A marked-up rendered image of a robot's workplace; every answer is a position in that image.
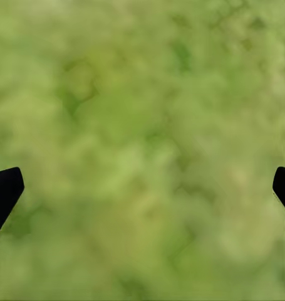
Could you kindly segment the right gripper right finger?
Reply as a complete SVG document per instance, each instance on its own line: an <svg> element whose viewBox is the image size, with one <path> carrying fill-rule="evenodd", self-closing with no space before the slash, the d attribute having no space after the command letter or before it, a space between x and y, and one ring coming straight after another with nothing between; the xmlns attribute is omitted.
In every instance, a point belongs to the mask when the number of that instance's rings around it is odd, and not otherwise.
<svg viewBox="0 0 285 301"><path fill-rule="evenodd" d="M278 167L272 188L285 207L285 167Z"/></svg>

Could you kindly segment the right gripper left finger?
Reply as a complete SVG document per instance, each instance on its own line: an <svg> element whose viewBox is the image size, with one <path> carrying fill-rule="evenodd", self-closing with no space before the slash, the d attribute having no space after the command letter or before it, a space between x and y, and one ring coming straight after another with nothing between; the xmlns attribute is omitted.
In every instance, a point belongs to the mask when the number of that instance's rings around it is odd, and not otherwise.
<svg viewBox="0 0 285 301"><path fill-rule="evenodd" d="M0 229L24 191L20 168L0 171Z"/></svg>

